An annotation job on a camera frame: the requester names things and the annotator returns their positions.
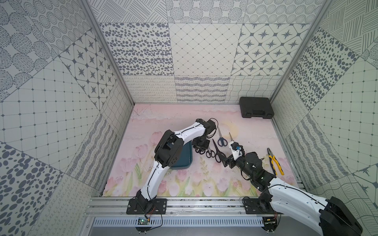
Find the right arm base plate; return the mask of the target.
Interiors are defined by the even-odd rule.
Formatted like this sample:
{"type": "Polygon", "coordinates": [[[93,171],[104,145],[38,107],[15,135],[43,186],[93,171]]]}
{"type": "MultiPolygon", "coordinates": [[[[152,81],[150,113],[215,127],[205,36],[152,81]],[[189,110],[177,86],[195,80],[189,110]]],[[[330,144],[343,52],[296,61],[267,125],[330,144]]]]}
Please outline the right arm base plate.
{"type": "Polygon", "coordinates": [[[244,197],[242,204],[246,214],[275,214],[270,203],[259,198],[244,197]]]}

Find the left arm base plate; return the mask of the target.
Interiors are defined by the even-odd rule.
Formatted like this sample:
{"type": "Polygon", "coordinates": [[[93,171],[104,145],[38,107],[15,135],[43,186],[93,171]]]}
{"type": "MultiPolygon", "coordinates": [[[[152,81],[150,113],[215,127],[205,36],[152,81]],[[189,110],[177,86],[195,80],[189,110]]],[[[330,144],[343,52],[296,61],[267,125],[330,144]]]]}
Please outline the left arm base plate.
{"type": "Polygon", "coordinates": [[[165,214],[167,199],[146,199],[132,198],[129,200],[127,215],[150,215],[150,214],[165,214]]]}

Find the blue handled scissors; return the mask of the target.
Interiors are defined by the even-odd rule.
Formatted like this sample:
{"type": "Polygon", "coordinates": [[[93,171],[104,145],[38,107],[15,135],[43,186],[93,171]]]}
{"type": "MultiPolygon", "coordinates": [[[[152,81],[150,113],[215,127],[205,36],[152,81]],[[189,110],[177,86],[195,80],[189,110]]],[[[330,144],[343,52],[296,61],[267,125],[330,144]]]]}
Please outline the blue handled scissors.
{"type": "Polygon", "coordinates": [[[220,130],[219,127],[218,127],[218,133],[219,133],[219,139],[218,139],[217,144],[218,144],[220,147],[226,147],[226,146],[228,145],[228,141],[222,136],[222,134],[221,134],[221,130],[220,130]]]}

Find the large all-black scissors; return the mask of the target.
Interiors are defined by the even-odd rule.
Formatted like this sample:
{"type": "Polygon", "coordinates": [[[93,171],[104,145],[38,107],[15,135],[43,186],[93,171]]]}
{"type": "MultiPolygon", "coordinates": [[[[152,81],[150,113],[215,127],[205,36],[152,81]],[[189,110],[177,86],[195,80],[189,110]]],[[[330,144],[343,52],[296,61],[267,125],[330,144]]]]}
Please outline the large all-black scissors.
{"type": "Polygon", "coordinates": [[[222,161],[221,161],[221,156],[225,156],[225,154],[223,153],[223,152],[221,152],[219,149],[218,149],[218,147],[217,147],[217,144],[215,143],[215,141],[214,140],[212,140],[213,141],[213,144],[214,144],[214,147],[215,147],[215,160],[218,162],[218,163],[222,163],[222,161]]]}

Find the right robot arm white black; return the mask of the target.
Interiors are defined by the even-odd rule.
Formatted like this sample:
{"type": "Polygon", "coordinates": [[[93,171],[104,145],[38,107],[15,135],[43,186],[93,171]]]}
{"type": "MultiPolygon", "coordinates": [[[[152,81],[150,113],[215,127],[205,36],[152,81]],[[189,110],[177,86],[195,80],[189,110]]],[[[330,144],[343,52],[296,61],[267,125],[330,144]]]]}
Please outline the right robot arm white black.
{"type": "Polygon", "coordinates": [[[263,168],[255,152],[237,159],[221,153],[219,158],[224,167],[237,167],[247,175],[247,180],[261,192],[262,207],[289,216],[321,236],[362,235],[362,226],[340,199],[316,196],[284,182],[263,168]]]}

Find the small black scissors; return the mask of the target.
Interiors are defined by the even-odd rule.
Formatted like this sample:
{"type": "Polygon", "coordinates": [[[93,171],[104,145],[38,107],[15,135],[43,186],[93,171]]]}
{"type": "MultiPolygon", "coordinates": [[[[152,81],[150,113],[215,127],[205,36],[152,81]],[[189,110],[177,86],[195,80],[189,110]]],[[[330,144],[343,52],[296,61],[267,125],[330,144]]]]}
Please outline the small black scissors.
{"type": "Polygon", "coordinates": [[[215,158],[216,155],[215,152],[210,149],[210,147],[207,148],[205,154],[207,158],[215,158]]]}

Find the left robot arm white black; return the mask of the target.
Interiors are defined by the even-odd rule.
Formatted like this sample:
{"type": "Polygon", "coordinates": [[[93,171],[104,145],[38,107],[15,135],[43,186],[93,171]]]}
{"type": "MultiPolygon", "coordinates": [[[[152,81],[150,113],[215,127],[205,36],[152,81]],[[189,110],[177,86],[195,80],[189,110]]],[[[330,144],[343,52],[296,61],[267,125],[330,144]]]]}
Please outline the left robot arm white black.
{"type": "Polygon", "coordinates": [[[178,160],[186,143],[192,142],[194,149],[206,150],[211,134],[216,130],[213,120],[196,119],[195,123],[179,131],[167,130],[155,148],[154,164],[144,186],[137,192],[136,200],[144,213],[150,213],[154,206],[153,200],[166,172],[178,160]]]}

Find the teal plastic storage box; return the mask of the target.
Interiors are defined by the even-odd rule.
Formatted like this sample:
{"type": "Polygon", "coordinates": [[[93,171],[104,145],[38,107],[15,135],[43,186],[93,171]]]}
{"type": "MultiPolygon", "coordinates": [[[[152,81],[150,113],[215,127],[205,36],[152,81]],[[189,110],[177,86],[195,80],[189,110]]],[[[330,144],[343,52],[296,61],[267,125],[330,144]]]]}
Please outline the teal plastic storage box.
{"type": "Polygon", "coordinates": [[[193,147],[192,142],[189,141],[183,146],[180,158],[178,161],[171,167],[173,170],[184,170],[188,169],[193,162],[193,147]]]}

